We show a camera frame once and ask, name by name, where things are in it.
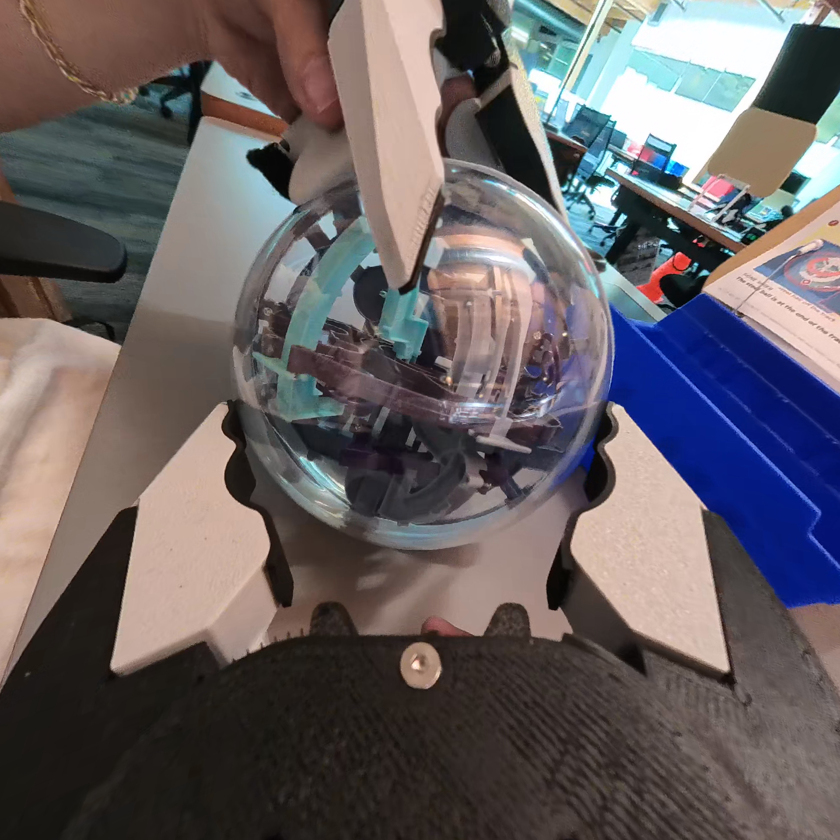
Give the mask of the black office chair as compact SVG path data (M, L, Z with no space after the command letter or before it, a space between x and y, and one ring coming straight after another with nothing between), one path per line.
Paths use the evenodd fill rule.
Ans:
M607 114L582 106L567 127L567 134L584 146L584 153L572 174L565 194L571 204L582 203L587 207L591 221L595 220L595 207L589 197L590 190L600 185L600 168L608 152L615 121Z

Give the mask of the black divider panel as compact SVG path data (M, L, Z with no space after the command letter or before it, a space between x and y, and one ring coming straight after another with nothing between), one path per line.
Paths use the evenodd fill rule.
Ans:
M795 24L752 105L818 124L838 92L839 29Z

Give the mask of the clear plastic maze ball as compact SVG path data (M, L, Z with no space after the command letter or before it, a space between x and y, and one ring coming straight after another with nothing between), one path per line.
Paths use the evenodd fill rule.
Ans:
M268 477L401 550L541 505L591 447L613 373L609 302L557 212L486 167L444 172L408 291L388 287L348 178L267 239L234 322L238 417Z

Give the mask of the printed white shirt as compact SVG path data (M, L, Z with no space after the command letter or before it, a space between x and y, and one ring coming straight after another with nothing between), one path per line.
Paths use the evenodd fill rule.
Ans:
M120 347L1 321L1 669L6 671Z

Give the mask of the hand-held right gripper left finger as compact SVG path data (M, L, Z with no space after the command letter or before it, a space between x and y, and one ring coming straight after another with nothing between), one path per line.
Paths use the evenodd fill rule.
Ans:
M223 664L266 640L293 579L235 402L218 404L136 504L111 670L121 676L204 644Z

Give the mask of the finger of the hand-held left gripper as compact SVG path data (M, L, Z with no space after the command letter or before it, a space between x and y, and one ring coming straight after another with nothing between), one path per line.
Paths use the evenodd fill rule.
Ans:
M443 205L433 47L444 31L439 1L345 1L329 27L364 214L388 285L400 293L417 281Z
M557 168L516 50L504 38L485 63L445 63L445 157L501 172L567 218Z

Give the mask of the tan divider panel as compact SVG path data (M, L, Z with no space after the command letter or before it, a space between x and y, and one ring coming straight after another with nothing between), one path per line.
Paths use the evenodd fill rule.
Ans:
M816 134L814 123L747 108L736 118L700 174L746 185L752 196L765 198L781 187Z

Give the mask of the wooden desk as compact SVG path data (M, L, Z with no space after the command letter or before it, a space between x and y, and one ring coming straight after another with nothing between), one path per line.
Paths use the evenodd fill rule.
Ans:
M689 209L690 200L680 192L670 191L651 182L644 181L630 174L623 174L608 169L605 174L618 184L619 194L616 206L630 203L634 208L641 208L643 214L661 216L682 224L694 231L694 236L707 239L728 249L733 254L747 247L741 236L730 229L720 226L704 216Z

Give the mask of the blue plastic bin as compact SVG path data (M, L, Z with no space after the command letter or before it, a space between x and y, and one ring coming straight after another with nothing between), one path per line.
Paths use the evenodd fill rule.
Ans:
M838 394L708 295L658 322L610 311L610 401L783 604L838 604Z

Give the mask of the person's left hand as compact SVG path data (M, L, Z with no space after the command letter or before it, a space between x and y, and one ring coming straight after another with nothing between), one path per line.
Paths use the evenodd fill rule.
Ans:
M37 2L38 21L87 87L138 88L195 60L225 69L286 121L343 124L323 2Z

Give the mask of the red-orange cone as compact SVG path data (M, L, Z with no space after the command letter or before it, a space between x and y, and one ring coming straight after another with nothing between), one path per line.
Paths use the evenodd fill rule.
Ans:
M662 285L665 278L670 276L681 276L691 266L692 260L686 255L677 252L667 260L654 269L650 278L640 286L637 290L643 294L646 299L654 304L665 302L665 293Z

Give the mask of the clear acrylic stand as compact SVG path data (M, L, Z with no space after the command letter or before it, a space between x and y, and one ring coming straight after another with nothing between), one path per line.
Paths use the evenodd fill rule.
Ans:
M730 224L753 204L750 185L726 175L704 176L698 186L700 213L719 225Z

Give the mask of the printed instruction sheet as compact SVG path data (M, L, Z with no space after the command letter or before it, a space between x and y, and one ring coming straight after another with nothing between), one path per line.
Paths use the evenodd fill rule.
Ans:
M802 233L704 292L837 382L839 204L838 217L825 213Z

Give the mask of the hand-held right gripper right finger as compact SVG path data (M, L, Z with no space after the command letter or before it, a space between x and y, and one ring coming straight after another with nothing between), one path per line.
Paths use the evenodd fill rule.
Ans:
M724 678L730 656L711 567L708 509L624 407L608 403L547 579L572 634L632 662L656 653Z

